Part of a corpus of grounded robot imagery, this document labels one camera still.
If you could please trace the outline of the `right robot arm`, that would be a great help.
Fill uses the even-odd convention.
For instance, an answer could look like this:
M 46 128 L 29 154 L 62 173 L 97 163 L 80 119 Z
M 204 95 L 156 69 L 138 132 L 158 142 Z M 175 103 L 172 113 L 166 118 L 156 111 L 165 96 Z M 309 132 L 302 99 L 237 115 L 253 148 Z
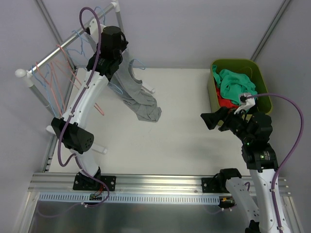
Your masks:
M 281 206 L 278 187 L 279 166 L 269 144 L 273 130 L 271 117 L 256 112 L 246 119 L 242 113 L 221 107 L 214 113 L 202 113 L 201 118 L 209 130 L 222 121 L 219 131 L 231 131 L 242 142 L 242 157 L 252 177 L 257 199 L 252 199 L 236 168 L 221 169 L 217 174 L 217 187 L 233 197 L 246 223 L 245 232 L 289 233 L 291 229 Z

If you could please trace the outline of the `green tank top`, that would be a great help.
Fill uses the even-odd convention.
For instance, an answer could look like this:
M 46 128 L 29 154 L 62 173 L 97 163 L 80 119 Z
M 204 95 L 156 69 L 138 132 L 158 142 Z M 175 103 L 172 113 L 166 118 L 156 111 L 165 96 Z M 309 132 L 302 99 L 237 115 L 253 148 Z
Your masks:
M 231 100 L 233 104 L 240 106 L 240 94 L 257 94 L 255 84 L 251 82 L 246 74 L 235 73 L 228 69 L 222 69 L 219 71 L 217 66 L 213 65 L 212 75 L 215 87 L 220 89 L 221 96 L 224 99 Z

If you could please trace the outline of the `light blue wire hanger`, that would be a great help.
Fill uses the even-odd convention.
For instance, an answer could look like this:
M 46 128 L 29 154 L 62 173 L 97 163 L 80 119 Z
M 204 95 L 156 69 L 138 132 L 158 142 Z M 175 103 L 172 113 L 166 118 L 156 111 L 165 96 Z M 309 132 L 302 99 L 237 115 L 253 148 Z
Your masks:
M 59 117 L 62 113 L 63 107 L 60 103 L 61 95 L 58 89 L 53 87 L 53 84 L 56 84 L 56 78 L 52 72 L 50 65 L 46 65 L 46 73 L 43 74 L 40 70 L 35 72 L 35 68 L 38 68 L 38 64 L 32 66 L 31 72 L 33 73 L 34 78 L 40 82 L 44 90 L 46 91 L 48 103 L 52 107 L 52 113 L 55 117 Z

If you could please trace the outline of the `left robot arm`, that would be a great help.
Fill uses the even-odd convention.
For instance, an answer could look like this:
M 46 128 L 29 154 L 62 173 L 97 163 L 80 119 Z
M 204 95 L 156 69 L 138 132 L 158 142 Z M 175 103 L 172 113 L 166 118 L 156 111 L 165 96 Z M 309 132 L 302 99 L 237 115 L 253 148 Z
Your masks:
M 91 37 L 98 36 L 94 55 L 86 66 L 85 78 L 70 107 L 60 118 L 53 118 L 51 126 L 58 137 L 57 158 L 60 166 L 65 167 L 69 161 L 62 162 L 61 148 L 70 150 L 69 160 L 75 159 L 79 172 L 75 176 L 74 190 L 97 191 L 101 184 L 101 169 L 91 153 L 94 135 L 86 130 L 89 112 L 109 80 L 122 63 L 122 52 L 128 41 L 117 26 L 104 26 L 90 32 Z

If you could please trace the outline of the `grey tank top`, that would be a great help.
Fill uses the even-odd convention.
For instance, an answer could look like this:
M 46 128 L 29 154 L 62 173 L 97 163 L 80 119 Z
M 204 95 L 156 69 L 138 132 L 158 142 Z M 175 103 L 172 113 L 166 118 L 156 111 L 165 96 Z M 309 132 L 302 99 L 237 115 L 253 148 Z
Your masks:
M 87 84 L 91 87 L 95 86 L 95 81 L 99 81 L 99 87 L 112 85 L 138 120 L 158 122 L 162 110 L 156 99 L 143 90 L 142 80 L 135 78 L 135 60 L 131 58 L 127 44 L 123 32 L 102 32 L 98 38 L 96 52 L 88 61 Z

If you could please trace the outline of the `red tank top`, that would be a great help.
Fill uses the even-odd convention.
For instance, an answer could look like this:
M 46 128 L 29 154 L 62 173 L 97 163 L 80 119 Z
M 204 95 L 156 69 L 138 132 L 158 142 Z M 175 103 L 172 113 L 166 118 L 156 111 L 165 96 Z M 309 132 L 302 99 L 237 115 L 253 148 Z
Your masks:
M 220 89 L 218 87 L 216 87 L 216 94 L 217 94 L 218 103 L 220 107 L 235 108 L 235 109 L 238 108 L 238 105 L 233 104 L 231 100 L 224 99 L 221 96 Z

